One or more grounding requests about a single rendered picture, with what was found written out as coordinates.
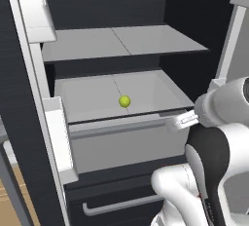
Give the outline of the grey fridge door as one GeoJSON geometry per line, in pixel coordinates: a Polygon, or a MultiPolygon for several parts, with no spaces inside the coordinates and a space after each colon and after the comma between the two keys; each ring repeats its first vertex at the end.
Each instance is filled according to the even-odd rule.
{"type": "Polygon", "coordinates": [[[233,5],[231,21],[214,79],[249,76],[249,8],[233,5]]]}

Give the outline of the black fridge cabinet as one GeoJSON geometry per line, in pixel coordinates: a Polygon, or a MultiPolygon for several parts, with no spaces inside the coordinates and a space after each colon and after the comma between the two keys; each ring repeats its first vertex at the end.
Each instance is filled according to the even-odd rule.
{"type": "Polygon", "coordinates": [[[48,0],[55,31],[169,25],[206,51],[45,62],[55,82],[91,76],[163,71],[194,104],[216,74],[231,18],[230,0],[48,0]]]}

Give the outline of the white fridge drawer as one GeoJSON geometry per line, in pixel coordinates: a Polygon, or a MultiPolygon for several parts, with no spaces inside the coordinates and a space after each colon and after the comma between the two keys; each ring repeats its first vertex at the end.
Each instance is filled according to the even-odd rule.
{"type": "MultiPolygon", "coordinates": [[[[103,121],[149,121],[179,115],[193,103],[161,70],[59,79],[54,94],[62,99],[70,126],[103,121]],[[122,108],[119,98],[131,104],[122,108]]],[[[189,131],[166,125],[130,132],[71,139],[79,173],[180,156],[189,131]]]]}

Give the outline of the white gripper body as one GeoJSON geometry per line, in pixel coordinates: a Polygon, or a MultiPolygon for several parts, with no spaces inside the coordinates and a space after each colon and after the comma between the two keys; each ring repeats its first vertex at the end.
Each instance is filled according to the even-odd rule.
{"type": "Polygon", "coordinates": [[[169,117],[165,120],[166,127],[173,132],[189,128],[198,123],[198,116],[194,110],[169,117]]]}

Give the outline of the black fridge door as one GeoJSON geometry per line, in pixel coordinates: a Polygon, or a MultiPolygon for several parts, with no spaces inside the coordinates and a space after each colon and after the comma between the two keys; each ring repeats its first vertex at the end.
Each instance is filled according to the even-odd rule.
{"type": "Polygon", "coordinates": [[[0,0],[0,116],[41,226],[70,226],[19,0],[0,0]]]}

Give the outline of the black freezer drawer front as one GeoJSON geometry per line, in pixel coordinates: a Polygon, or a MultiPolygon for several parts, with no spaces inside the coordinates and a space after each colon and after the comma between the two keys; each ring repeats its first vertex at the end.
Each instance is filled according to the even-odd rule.
{"type": "Polygon", "coordinates": [[[176,156],[81,173],[78,181],[64,186],[70,226],[150,226],[163,201],[97,215],[87,215],[83,203],[86,203],[89,209],[95,209],[153,196],[153,171],[185,162],[184,156],[176,156]]]}

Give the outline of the tall white door bin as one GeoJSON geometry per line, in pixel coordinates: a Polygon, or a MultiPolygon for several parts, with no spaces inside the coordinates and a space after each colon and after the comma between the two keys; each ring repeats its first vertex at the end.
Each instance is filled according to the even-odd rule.
{"type": "Polygon", "coordinates": [[[62,184],[75,182],[79,176],[72,153],[62,100],[59,96],[44,98],[43,105],[60,181],[62,184]]]}

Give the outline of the small white door bin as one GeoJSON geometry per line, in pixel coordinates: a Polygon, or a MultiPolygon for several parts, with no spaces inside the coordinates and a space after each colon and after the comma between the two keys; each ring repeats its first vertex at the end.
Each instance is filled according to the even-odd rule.
{"type": "Polygon", "coordinates": [[[47,0],[19,0],[31,44],[53,42],[55,29],[47,0]]]}

